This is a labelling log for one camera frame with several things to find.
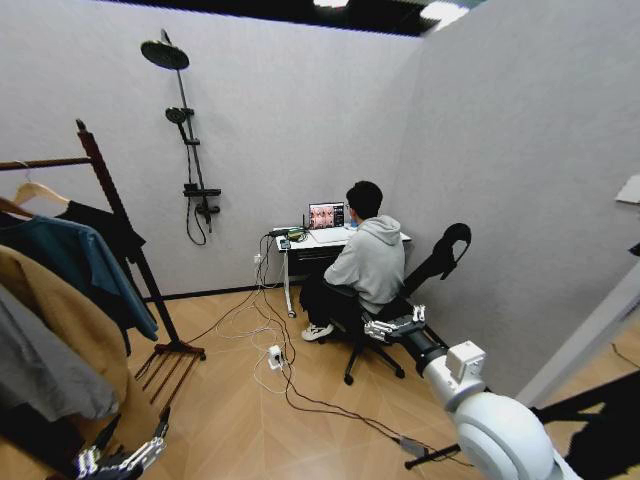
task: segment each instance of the baseboard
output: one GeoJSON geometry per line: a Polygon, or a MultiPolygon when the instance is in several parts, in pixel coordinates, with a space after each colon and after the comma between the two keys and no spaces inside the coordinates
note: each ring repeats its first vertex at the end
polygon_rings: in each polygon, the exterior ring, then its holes
{"type": "MultiPolygon", "coordinates": [[[[300,285],[302,280],[291,280],[289,282],[290,285],[300,285]]],[[[275,288],[282,288],[284,284],[282,282],[277,283],[275,288]]],[[[185,293],[172,293],[169,295],[162,295],[162,300],[178,300],[181,298],[191,298],[191,297],[208,297],[210,295],[223,295],[225,293],[235,293],[235,292],[248,292],[250,290],[257,290],[257,285],[249,285],[245,287],[233,287],[233,288],[221,288],[218,290],[200,290],[198,292],[185,292],[185,293]]],[[[151,297],[144,297],[142,299],[146,303],[152,302],[151,297]]]]}

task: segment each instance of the desk drawer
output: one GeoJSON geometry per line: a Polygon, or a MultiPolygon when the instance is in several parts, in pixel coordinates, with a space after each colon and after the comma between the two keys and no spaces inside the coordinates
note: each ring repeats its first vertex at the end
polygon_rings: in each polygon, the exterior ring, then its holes
{"type": "Polygon", "coordinates": [[[313,250],[289,250],[289,275],[304,275],[326,270],[340,255],[344,247],[313,250]]]}

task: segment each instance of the white cable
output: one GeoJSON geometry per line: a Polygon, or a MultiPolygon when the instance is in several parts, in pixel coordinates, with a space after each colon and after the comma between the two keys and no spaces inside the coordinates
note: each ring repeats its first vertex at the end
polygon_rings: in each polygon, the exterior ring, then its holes
{"type": "Polygon", "coordinates": [[[274,393],[276,395],[284,395],[285,393],[287,393],[291,387],[293,386],[293,380],[296,377],[296,368],[293,365],[289,365],[289,363],[287,363],[286,365],[289,367],[289,372],[290,375],[289,377],[291,378],[291,380],[288,382],[288,386],[287,388],[285,388],[282,391],[274,391],[271,390],[269,387],[267,387],[264,383],[262,383],[260,381],[260,379],[256,376],[256,372],[258,370],[258,365],[260,365],[260,363],[265,359],[265,357],[267,356],[267,352],[263,353],[262,356],[258,359],[258,361],[256,362],[255,366],[253,367],[253,379],[258,383],[258,385],[261,385],[265,390],[274,393]]]}
{"type": "Polygon", "coordinates": [[[266,259],[266,256],[265,256],[264,259],[262,259],[262,261],[255,268],[254,275],[255,275],[255,278],[256,278],[256,284],[258,285],[258,288],[257,288],[255,294],[252,296],[252,298],[250,297],[251,301],[248,304],[246,304],[244,307],[242,307],[241,309],[236,310],[233,313],[233,315],[229,317],[229,327],[232,328],[233,330],[235,330],[235,334],[225,335],[220,331],[220,327],[223,326],[224,323],[225,323],[224,320],[216,325],[216,333],[218,334],[219,337],[226,338],[228,340],[249,337],[251,339],[251,344],[253,345],[253,347],[256,350],[262,352],[262,355],[260,356],[260,358],[258,359],[258,361],[256,362],[256,364],[253,367],[253,379],[256,381],[256,383],[258,383],[258,385],[260,385],[262,388],[264,388],[268,392],[271,392],[271,393],[276,394],[276,395],[284,395],[293,386],[293,381],[294,381],[295,376],[296,376],[295,375],[295,371],[296,371],[295,367],[293,365],[289,365],[289,363],[286,362],[286,359],[285,359],[285,363],[289,367],[289,372],[290,372],[289,376],[290,376],[291,380],[289,381],[289,385],[285,390],[282,390],[282,391],[272,390],[267,385],[265,385],[257,376],[258,367],[264,361],[264,359],[267,357],[268,350],[262,348],[261,346],[259,346],[255,341],[255,337],[257,335],[263,333],[263,332],[272,332],[273,335],[274,335],[274,339],[273,339],[274,343],[276,345],[278,345],[281,349],[284,350],[284,346],[287,343],[287,338],[286,338],[286,336],[284,334],[283,334],[282,343],[278,342],[278,334],[282,333],[282,332],[279,331],[278,329],[270,326],[271,322],[273,321],[273,319],[271,318],[271,311],[267,310],[268,316],[267,316],[266,322],[264,324],[256,327],[256,328],[254,328],[253,330],[244,331],[244,330],[239,330],[238,328],[234,328],[234,321],[236,320],[238,315],[240,315],[242,312],[248,311],[251,308],[255,309],[255,311],[256,311],[255,318],[257,320],[259,318],[259,315],[261,314],[261,312],[258,310],[258,307],[256,305],[256,300],[257,300],[258,296],[260,295],[260,293],[262,293],[262,290],[271,290],[271,289],[278,288],[278,280],[280,280],[280,277],[282,276],[282,274],[284,272],[284,262],[282,262],[282,266],[280,267],[280,272],[278,273],[278,277],[276,278],[276,282],[273,285],[265,285],[264,282],[262,281],[262,279],[260,278],[259,274],[258,274],[258,271],[262,267],[262,264],[265,261],[265,259],[266,259]]]}

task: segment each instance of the clothes rack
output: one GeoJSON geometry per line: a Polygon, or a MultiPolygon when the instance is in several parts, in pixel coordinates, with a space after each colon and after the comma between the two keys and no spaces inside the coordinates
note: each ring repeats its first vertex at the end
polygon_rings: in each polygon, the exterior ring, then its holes
{"type": "MultiPolygon", "coordinates": [[[[0,171],[25,170],[25,169],[49,168],[49,167],[65,167],[70,165],[91,165],[98,179],[98,182],[100,182],[102,191],[104,192],[107,198],[107,201],[109,202],[109,206],[111,207],[111,210],[116,216],[120,217],[125,222],[126,225],[131,227],[131,221],[129,220],[129,216],[127,215],[127,212],[124,208],[122,200],[120,199],[120,195],[118,194],[118,190],[116,189],[116,186],[113,183],[111,174],[107,169],[107,165],[102,157],[102,154],[100,153],[100,149],[98,148],[98,144],[96,143],[96,140],[93,134],[87,131],[87,128],[82,120],[79,120],[79,119],[76,120],[76,124],[78,126],[78,137],[80,138],[82,147],[84,148],[84,151],[87,154],[86,157],[58,158],[58,159],[51,159],[51,160],[32,160],[27,162],[17,162],[17,161],[2,162],[0,163],[0,171]]],[[[173,325],[173,321],[171,320],[171,315],[169,315],[167,306],[165,305],[162,299],[162,295],[160,294],[160,290],[158,289],[158,285],[156,283],[155,278],[153,277],[153,273],[151,272],[151,268],[149,267],[149,263],[147,262],[147,259],[144,256],[142,248],[138,248],[135,251],[134,258],[132,258],[131,260],[133,261],[133,263],[135,263],[138,266],[138,269],[140,270],[142,279],[144,280],[144,283],[149,290],[151,300],[153,301],[156,308],[158,309],[158,314],[160,316],[160,319],[162,320],[162,323],[164,324],[164,327],[170,339],[169,343],[167,344],[156,344],[154,347],[153,353],[149,356],[149,358],[147,359],[144,365],[148,367],[156,356],[162,355],[162,354],[165,354],[165,358],[163,359],[162,363],[164,363],[164,360],[166,360],[166,358],[168,357],[168,354],[170,353],[178,354],[178,360],[176,362],[176,366],[182,360],[183,357],[185,356],[193,357],[191,362],[189,362],[187,369],[183,372],[182,377],[178,381],[173,392],[171,393],[169,400],[166,402],[165,404],[165,408],[166,408],[171,404],[171,401],[173,400],[176,393],[178,392],[178,389],[182,386],[184,379],[186,378],[187,374],[195,364],[196,358],[200,358],[200,360],[206,359],[205,350],[204,348],[192,347],[191,345],[180,340],[180,337],[178,336],[178,332],[176,331],[175,326],[173,325]]],[[[145,366],[143,366],[138,371],[138,374],[142,372],[145,366]]],[[[158,394],[167,384],[169,378],[174,373],[174,371],[175,371],[175,368],[172,368],[169,371],[166,378],[161,382],[157,391],[152,395],[151,403],[153,403],[153,401],[158,397],[158,394]]]]}

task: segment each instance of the ceiling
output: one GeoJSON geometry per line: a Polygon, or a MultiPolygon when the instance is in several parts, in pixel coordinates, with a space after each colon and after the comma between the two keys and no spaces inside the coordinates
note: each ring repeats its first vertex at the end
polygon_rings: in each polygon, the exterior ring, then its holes
{"type": "Polygon", "coordinates": [[[430,0],[350,0],[340,9],[316,7],[313,0],[104,1],[394,35],[419,36],[436,24],[420,17],[420,11],[430,0]]]}

